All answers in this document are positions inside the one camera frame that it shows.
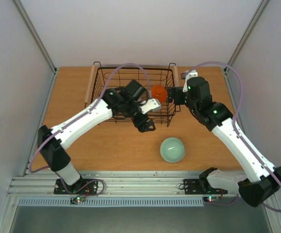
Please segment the orange bowl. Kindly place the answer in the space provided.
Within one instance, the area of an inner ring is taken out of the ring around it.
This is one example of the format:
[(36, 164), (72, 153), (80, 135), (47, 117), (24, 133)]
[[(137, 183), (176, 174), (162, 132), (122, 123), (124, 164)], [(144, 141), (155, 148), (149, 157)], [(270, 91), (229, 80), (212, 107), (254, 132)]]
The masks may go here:
[(151, 88), (152, 96), (163, 103), (167, 100), (167, 90), (161, 85), (154, 85)]

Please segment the black wire dish rack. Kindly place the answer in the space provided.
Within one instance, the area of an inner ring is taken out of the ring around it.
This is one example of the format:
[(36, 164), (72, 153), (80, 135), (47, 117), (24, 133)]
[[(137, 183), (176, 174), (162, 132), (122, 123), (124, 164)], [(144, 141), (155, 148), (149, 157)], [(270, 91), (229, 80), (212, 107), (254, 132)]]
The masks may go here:
[[(94, 62), (89, 75), (87, 92), (85, 95), (85, 105), (88, 107), (102, 93), (104, 86), (112, 72), (114, 65), (103, 66), (100, 62)], [(178, 71), (176, 63), (170, 63), (167, 67), (122, 67), (113, 75), (107, 89), (109, 95), (116, 92), (123, 95), (129, 104), (141, 105), (141, 102), (154, 98), (151, 88), (154, 85), (175, 87), (178, 85)], [(157, 112), (150, 111), (148, 116), (155, 124), (170, 125), (170, 122), (177, 111), (177, 107), (167, 100), (161, 103), (161, 109)]]

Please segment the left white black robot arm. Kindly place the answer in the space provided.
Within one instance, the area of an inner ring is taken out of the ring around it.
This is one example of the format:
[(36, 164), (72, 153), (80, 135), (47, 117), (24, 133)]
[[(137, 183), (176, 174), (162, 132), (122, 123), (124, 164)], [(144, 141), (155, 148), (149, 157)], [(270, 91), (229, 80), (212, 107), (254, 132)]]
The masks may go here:
[(78, 193), (83, 187), (82, 177), (66, 152), (79, 137), (117, 115), (130, 118), (141, 133), (155, 130), (148, 112), (160, 109), (161, 104), (149, 96), (141, 102), (143, 94), (148, 94), (146, 88), (132, 80), (125, 87), (104, 90), (87, 108), (65, 122), (51, 128), (45, 125), (39, 128), (36, 152), (42, 155), (51, 171), (62, 178), (71, 193)]

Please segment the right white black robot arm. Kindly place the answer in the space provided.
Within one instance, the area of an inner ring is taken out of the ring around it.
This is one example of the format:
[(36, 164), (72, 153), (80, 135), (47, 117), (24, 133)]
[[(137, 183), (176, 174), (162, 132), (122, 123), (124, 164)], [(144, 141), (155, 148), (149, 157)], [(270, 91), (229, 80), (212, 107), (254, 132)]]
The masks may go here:
[(203, 77), (187, 78), (183, 87), (168, 87), (167, 93), (168, 101), (185, 105), (200, 124), (223, 142), (244, 171), (243, 175), (235, 175), (211, 167), (199, 175), (202, 191), (221, 188), (257, 207), (281, 189), (281, 166), (275, 166), (258, 151), (223, 103), (212, 100), (209, 83)]

